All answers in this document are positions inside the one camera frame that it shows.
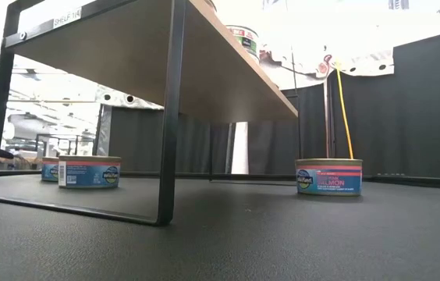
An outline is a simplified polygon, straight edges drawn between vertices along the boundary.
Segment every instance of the salmon can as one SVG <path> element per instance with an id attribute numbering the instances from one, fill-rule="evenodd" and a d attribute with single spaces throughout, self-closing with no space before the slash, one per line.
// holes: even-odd
<path id="1" fill-rule="evenodd" d="M 360 196 L 362 160 L 296 160 L 296 188 L 299 194 Z"/>

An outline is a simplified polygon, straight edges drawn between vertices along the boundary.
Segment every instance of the yellow cable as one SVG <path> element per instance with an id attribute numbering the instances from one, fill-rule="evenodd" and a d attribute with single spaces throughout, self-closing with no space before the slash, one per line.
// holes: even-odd
<path id="1" fill-rule="evenodd" d="M 336 74 L 338 74 L 339 99 L 342 101 L 343 121 L 345 122 L 346 139 L 348 140 L 348 150 L 350 151 L 350 159 L 353 159 L 352 140 L 350 139 L 350 131 L 348 130 L 348 121 L 346 120 L 345 102 L 343 102 L 342 77 L 339 75 L 339 62 L 336 62 Z"/>

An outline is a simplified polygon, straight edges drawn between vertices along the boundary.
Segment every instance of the wooden shelf top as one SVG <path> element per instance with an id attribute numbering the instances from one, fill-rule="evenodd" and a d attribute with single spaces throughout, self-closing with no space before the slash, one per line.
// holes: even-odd
<path id="1" fill-rule="evenodd" d="M 163 105 L 172 0 L 97 0 L 5 39 L 17 55 Z M 180 111 L 212 122 L 297 110 L 204 0 L 186 7 Z"/>

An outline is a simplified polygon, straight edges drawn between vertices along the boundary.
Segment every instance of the shelf label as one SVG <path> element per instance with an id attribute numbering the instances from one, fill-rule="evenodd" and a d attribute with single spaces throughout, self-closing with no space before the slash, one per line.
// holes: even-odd
<path id="1" fill-rule="evenodd" d="M 81 7 L 65 12 L 62 16 L 54 18 L 54 29 L 79 19 L 81 19 Z"/>

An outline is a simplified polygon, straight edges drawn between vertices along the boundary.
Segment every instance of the black metal shelf frame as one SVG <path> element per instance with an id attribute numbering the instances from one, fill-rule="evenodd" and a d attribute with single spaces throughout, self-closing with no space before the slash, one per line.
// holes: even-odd
<path id="1" fill-rule="evenodd" d="M 44 0 L 17 0 L 11 3 L 7 8 L 3 41 L 0 48 L 0 143 L 5 122 L 7 101 L 9 99 L 10 80 L 14 61 L 14 52 L 9 47 L 15 44 L 27 44 L 28 40 L 36 36 L 48 36 L 47 33 L 53 29 L 53 20 L 42 23 L 39 28 L 35 28 L 26 33 L 17 34 L 20 13 L 43 1 Z M 100 15 L 134 1 L 138 0 L 99 0 L 89 3 L 82 7 L 81 18 L 77 20 L 77 22 Z M 42 208 L 102 219 L 133 222 L 149 226 L 166 226 L 172 221 L 175 200 L 176 142 L 179 125 L 180 81 L 182 73 L 186 2 L 187 0 L 172 0 L 157 217 L 148 218 L 139 215 L 122 214 L 75 206 L 54 205 L 11 197 L 0 197 L 1 203 Z M 70 24 L 76 24 L 76 22 L 66 24 L 63 27 L 59 27 L 59 29 L 68 28 Z"/>

